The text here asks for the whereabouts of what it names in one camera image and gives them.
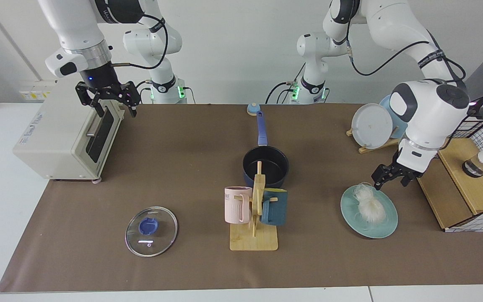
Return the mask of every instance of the mug handle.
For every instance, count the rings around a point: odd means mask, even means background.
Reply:
[[[251,218],[251,215],[249,214],[249,217],[245,216],[245,213],[250,212],[249,209],[249,195],[241,194],[241,219],[240,222],[249,222],[249,218]]]

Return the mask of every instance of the mug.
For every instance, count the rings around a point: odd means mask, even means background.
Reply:
[[[266,225],[282,226],[286,223],[288,191],[283,189],[264,189],[262,216],[260,222]]]
[[[225,188],[225,221],[230,224],[246,224],[251,220],[249,198],[253,196],[251,187]]]

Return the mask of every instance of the wall socket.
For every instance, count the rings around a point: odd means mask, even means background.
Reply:
[[[19,93],[25,101],[44,101],[51,91],[50,86],[26,86],[21,88]]]
[[[20,88],[19,94],[25,101],[44,101],[51,93],[55,81],[40,81],[33,84],[25,84]]]

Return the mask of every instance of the black cable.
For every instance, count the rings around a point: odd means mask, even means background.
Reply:
[[[265,104],[267,104],[267,103],[268,103],[268,101],[270,100],[270,96],[272,95],[272,93],[273,93],[273,92],[274,92],[274,91],[275,91],[275,90],[276,90],[278,87],[283,86],[283,85],[287,85],[287,84],[288,84],[288,82],[281,82],[281,83],[279,83],[279,84],[275,85],[275,87],[272,89],[272,91],[270,91],[270,94],[268,94],[268,97],[266,98],[266,103],[265,103]]]
[[[391,58],[389,58],[385,63],[383,63],[381,66],[379,66],[376,70],[374,70],[374,71],[372,71],[371,73],[368,73],[368,74],[362,73],[357,69],[357,67],[353,63],[353,54],[351,53],[351,45],[349,43],[349,27],[351,25],[351,19],[353,18],[353,8],[354,8],[354,5],[351,6],[351,12],[349,13],[348,28],[346,29],[346,32],[345,32],[345,42],[346,42],[347,47],[349,48],[348,55],[349,55],[349,61],[351,62],[351,66],[353,67],[353,69],[355,69],[355,71],[357,71],[358,74],[360,74],[362,76],[371,76],[371,75],[377,73],[380,69],[382,69],[390,61],[392,61],[396,56],[398,56],[400,53],[404,52],[405,50],[407,50],[411,46],[415,46],[417,44],[423,44],[423,43],[429,44],[428,41],[417,41],[417,42],[411,43],[408,46],[402,48],[399,52],[395,53],[395,55],[393,55]]]
[[[146,80],[145,81],[142,81],[142,82],[139,82],[139,84],[135,87],[136,89],[139,88],[139,86],[141,86],[142,84],[145,84],[146,83]]]
[[[142,90],[139,92],[139,98],[140,98],[140,103],[141,104],[143,104],[143,95],[142,95],[142,93],[143,93],[144,90],[150,90],[150,91],[152,91],[151,88],[142,88]]]
[[[439,82],[438,80],[435,80],[434,78],[425,78],[424,80],[425,81],[432,81],[432,82],[434,82],[437,85],[441,85],[442,84],[441,82]]]
[[[294,82],[297,81],[297,77],[299,77],[299,75],[301,74],[301,70],[303,70],[303,67],[305,67],[306,63],[303,63],[303,65],[301,65],[301,68],[299,69],[299,72],[297,73],[296,77],[293,78]]]
[[[119,10],[117,9],[117,11],[123,11],[123,12],[126,12],[126,13],[132,13],[134,15],[136,15],[136,13],[134,12],[130,12],[130,11],[124,11],[124,10]],[[156,17],[154,16],[151,16],[151,15],[147,15],[147,14],[144,14],[142,15],[143,17],[146,17],[148,19],[153,19],[153,20],[156,20],[157,22],[159,23],[162,23],[163,25],[161,26],[163,28],[163,31],[165,32],[165,47],[163,48],[163,54],[161,55],[161,58],[159,59],[158,63],[152,67],[146,67],[146,66],[141,66],[141,65],[137,65],[137,64],[132,64],[132,63],[114,63],[112,64],[113,67],[137,67],[137,68],[141,68],[141,69],[155,69],[157,68],[158,66],[161,65],[161,63],[163,63],[163,59],[165,59],[165,55],[167,54],[167,46],[169,45],[169,33],[167,33],[167,27],[165,26],[165,19],[157,19]]]
[[[458,67],[460,69],[460,71],[462,72],[462,76],[458,80],[450,80],[450,81],[445,81],[445,82],[447,82],[447,83],[459,82],[459,81],[463,80],[467,76],[465,70],[463,69],[463,67],[460,64],[454,62],[453,60],[451,60],[451,59],[449,59],[447,57],[444,57],[443,59],[445,61],[447,61],[448,63],[452,63],[452,65]]]
[[[372,71],[371,73],[368,73],[368,74],[365,74],[365,73],[362,73],[360,72],[357,67],[355,66],[355,64],[353,63],[353,57],[349,57],[349,61],[351,62],[351,66],[353,66],[353,69],[355,69],[355,71],[357,71],[358,74],[362,75],[362,76],[371,76],[375,73],[377,73],[380,69],[382,69],[385,65],[387,65],[390,61],[392,61],[395,57],[397,57],[399,54],[401,54],[402,52],[404,52],[405,50],[407,50],[408,48],[412,47],[412,46],[415,46],[415,45],[418,45],[418,44],[429,44],[428,41],[417,41],[417,42],[414,42],[414,43],[411,43],[409,44],[408,46],[402,48],[401,50],[399,50],[399,52],[395,53],[391,58],[389,58],[387,61],[385,61],[385,63],[383,63],[381,66],[379,66],[378,68],[376,68],[376,70]]]
[[[187,87],[187,86],[182,87],[182,89],[184,89],[184,90],[189,89],[191,91],[191,97],[193,98],[193,103],[196,104],[195,94],[193,94],[193,89],[191,89],[191,87]]]
[[[284,89],[283,91],[281,91],[280,94],[278,94],[276,104],[278,104],[278,100],[280,99],[280,96],[283,94],[283,92],[292,92],[292,91],[293,91],[293,89]]]

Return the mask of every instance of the white plate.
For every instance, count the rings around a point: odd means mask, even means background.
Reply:
[[[392,118],[382,105],[366,104],[353,115],[351,130],[359,146],[376,149],[391,136]]]

